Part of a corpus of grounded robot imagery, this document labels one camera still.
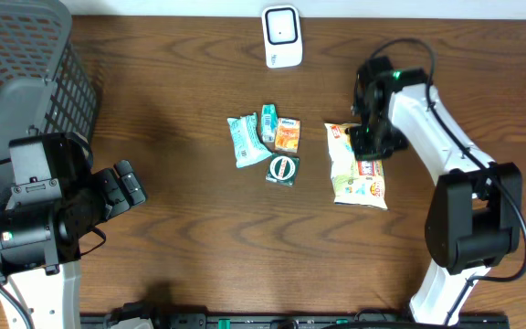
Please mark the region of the large white snack bag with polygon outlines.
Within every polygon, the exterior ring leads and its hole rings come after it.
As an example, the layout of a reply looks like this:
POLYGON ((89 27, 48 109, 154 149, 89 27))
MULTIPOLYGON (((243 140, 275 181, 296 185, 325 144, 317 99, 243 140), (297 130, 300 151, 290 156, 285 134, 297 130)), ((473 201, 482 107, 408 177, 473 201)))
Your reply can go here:
POLYGON ((382 162, 355 158, 348 130, 356 124, 325 123, 324 126, 331 158, 334 203, 387 210, 382 162))

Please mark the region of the orange tissue pack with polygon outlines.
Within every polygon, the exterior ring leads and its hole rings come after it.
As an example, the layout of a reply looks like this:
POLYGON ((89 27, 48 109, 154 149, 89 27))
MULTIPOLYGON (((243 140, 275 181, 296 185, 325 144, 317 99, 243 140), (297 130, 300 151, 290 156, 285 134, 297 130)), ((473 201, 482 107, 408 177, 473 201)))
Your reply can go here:
POLYGON ((275 137, 275 149, 296 153, 299 148, 300 121, 290 118, 279 118, 275 137))

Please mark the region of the small teal tissue pack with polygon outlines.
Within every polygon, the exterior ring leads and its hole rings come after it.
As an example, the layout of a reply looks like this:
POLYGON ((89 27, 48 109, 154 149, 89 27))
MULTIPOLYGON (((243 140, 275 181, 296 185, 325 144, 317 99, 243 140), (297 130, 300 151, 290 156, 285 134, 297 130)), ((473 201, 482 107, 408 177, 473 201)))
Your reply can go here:
POLYGON ((279 118, 274 104, 264 104, 261 110, 261 138, 264 143, 275 141, 279 118))

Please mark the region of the grey plastic mesh basket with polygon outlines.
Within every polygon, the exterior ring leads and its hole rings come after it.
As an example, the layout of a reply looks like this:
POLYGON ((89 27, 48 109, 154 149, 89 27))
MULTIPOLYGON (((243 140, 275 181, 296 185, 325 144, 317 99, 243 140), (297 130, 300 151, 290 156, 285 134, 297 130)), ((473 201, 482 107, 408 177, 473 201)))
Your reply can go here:
POLYGON ((71 29, 71 13, 59 1, 0 0, 0 206, 15 181, 10 141, 63 132, 92 138, 100 97, 71 29))

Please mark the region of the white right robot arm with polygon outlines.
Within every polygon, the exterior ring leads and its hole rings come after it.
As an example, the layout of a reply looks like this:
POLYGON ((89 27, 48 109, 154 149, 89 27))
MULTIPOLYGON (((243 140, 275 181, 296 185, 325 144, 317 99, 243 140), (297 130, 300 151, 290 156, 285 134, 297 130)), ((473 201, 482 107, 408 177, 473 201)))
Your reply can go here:
POLYGON ((423 69, 386 58, 357 71, 349 129, 356 159, 383 160, 412 147, 435 185, 425 225, 431 262, 409 310, 421 324, 455 325, 489 271, 526 239, 521 171, 481 151, 451 117, 423 69))

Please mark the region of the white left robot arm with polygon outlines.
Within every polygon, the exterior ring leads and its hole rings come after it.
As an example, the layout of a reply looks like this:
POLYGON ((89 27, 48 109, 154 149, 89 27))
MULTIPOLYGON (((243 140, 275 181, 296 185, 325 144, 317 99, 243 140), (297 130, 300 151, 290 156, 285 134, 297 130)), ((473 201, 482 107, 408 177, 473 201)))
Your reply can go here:
POLYGON ((65 174, 14 186, 13 208, 0 212, 0 302, 12 328, 79 328, 79 241, 147 199, 122 160, 93 174, 73 162, 65 174))

